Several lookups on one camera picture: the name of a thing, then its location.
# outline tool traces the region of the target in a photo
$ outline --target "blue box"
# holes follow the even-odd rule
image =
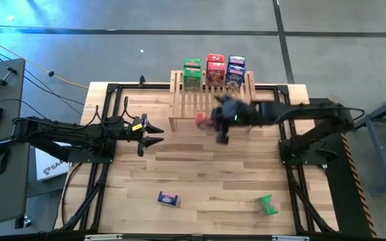
[[[245,68],[229,64],[227,66],[225,85],[229,88],[240,88],[245,81]]]
[[[159,197],[157,198],[157,201],[161,204],[176,207],[178,205],[178,196],[172,193],[168,193],[165,191],[159,192]]]
[[[234,66],[245,67],[245,57],[229,56],[229,64],[234,65]]]

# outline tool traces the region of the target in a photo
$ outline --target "green box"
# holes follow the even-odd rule
[[[183,81],[185,91],[199,91],[202,87],[200,81],[202,71],[195,68],[184,68]]]
[[[257,207],[259,208],[260,214],[263,215],[274,215],[278,213],[277,208],[272,200],[272,195],[260,197],[255,200]]]
[[[185,58],[184,59],[184,68],[197,68],[201,69],[202,61],[196,58]]]

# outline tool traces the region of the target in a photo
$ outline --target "floor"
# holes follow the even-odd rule
[[[0,44],[53,70],[63,78],[92,81],[168,81],[187,56],[242,54],[256,82],[306,84],[311,97],[331,97],[345,106],[371,112],[386,101],[386,37],[346,37],[346,32],[386,32],[386,1],[279,0],[281,22],[272,0],[0,0],[0,25],[76,29],[239,30],[261,35],[72,35],[0,33]],[[290,37],[277,31],[332,32],[335,37]],[[12,54],[0,48],[10,58]],[[67,85],[27,64],[54,92],[84,102],[86,90]],[[30,83],[23,100],[48,118],[78,122],[80,115]],[[22,115],[35,113],[28,107]],[[386,154],[386,126],[377,126]],[[386,238],[386,194],[368,190],[383,184],[381,169],[365,129],[348,134],[375,229]],[[60,192],[28,199],[34,224],[14,230],[0,224],[0,235],[51,230]]]

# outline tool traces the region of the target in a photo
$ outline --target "wooden table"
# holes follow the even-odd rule
[[[92,118],[96,104],[102,109],[107,84],[90,83],[82,124]],[[305,85],[291,84],[288,88],[292,104],[308,103]],[[169,90],[124,90],[126,95],[129,113],[147,113],[153,125],[165,130],[156,135],[165,141],[150,147],[144,157],[137,156],[135,143],[117,143],[105,189],[100,233],[295,234],[287,176],[277,150],[277,126],[254,128],[249,135],[244,129],[230,129],[229,145],[217,145],[214,135],[199,131],[191,120],[178,121],[177,131],[171,132]],[[256,97],[273,100],[273,93],[257,90]],[[296,121],[299,134],[313,126],[312,120]],[[90,166],[84,164],[68,187],[67,219],[84,199]],[[305,166],[305,174],[311,202],[337,230],[324,172]],[[178,194],[180,207],[158,204],[159,191]],[[273,195],[281,211],[274,216],[260,216],[253,200],[268,194]],[[301,204],[300,209],[306,227]],[[94,202],[88,225],[93,213]],[[59,215],[55,228],[60,226]]]

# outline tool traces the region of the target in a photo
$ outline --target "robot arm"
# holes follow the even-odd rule
[[[147,137],[146,133],[163,133],[151,125],[147,115],[137,116],[132,123],[121,116],[113,116],[99,124],[77,125],[59,123],[38,117],[17,118],[13,120],[12,139],[29,142],[50,155],[63,161],[69,161],[72,151],[89,153],[92,156],[105,156],[115,141],[137,141],[137,154],[143,156],[143,148],[162,141],[162,138]],[[61,147],[54,141],[69,143],[71,147]]]
[[[335,132],[344,133],[353,128],[349,108],[341,104],[284,104],[274,101],[253,101],[250,104],[223,96],[216,98],[221,106],[212,110],[217,143],[227,144],[229,127],[274,125],[285,120],[322,119],[322,123],[302,136],[291,138],[294,153],[310,143]]]

